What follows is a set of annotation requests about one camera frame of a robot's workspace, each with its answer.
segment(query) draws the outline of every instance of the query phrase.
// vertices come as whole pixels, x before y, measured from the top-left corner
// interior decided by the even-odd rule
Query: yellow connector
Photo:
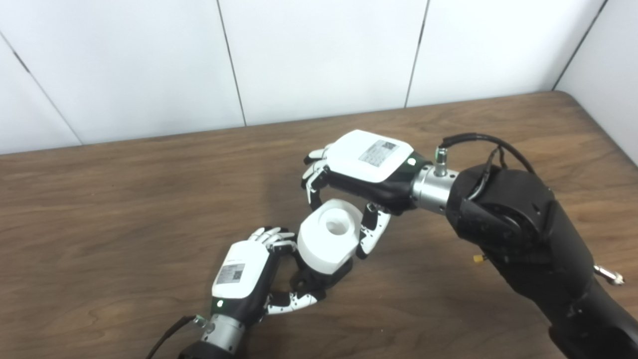
[[[477,254],[474,256],[474,263],[483,263],[487,260],[487,257],[483,254]]]

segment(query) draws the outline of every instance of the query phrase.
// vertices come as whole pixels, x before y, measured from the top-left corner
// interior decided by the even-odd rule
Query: silver cylindrical joint
[[[436,148],[434,153],[436,165],[434,167],[434,175],[444,177],[447,175],[447,148]]]
[[[450,189],[458,172],[447,170],[446,175],[437,176],[433,165],[421,169],[412,185],[412,200],[419,208],[440,215],[445,213]]]
[[[231,317],[215,314],[209,321],[209,325],[202,335],[204,342],[235,354],[241,337],[246,331],[246,326]]]
[[[596,264],[594,264],[594,273],[603,277],[607,281],[607,283],[611,284],[612,286],[622,286],[625,283],[625,280],[620,273],[608,270],[607,268],[601,267]]]

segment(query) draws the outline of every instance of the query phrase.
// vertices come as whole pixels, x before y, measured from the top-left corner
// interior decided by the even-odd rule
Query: white robotic hand casing
[[[412,146],[403,141],[354,130],[332,144],[325,157],[332,172],[379,183],[396,171],[413,152]]]
[[[212,285],[217,298],[245,298],[253,292],[270,253],[255,241],[240,241],[230,250]]]

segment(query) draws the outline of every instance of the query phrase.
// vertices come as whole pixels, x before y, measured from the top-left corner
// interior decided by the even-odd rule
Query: qr code
[[[363,152],[359,160],[375,167],[381,167],[381,164],[384,163],[397,148],[398,146],[392,142],[379,140]]]
[[[239,283],[245,266],[245,264],[229,264],[221,267],[217,284]]]

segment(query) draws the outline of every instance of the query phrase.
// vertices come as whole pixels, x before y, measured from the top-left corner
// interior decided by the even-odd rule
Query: white cylindrical object
[[[352,204],[331,199],[301,224],[297,244],[308,266],[333,274],[351,258],[359,244],[363,214]]]

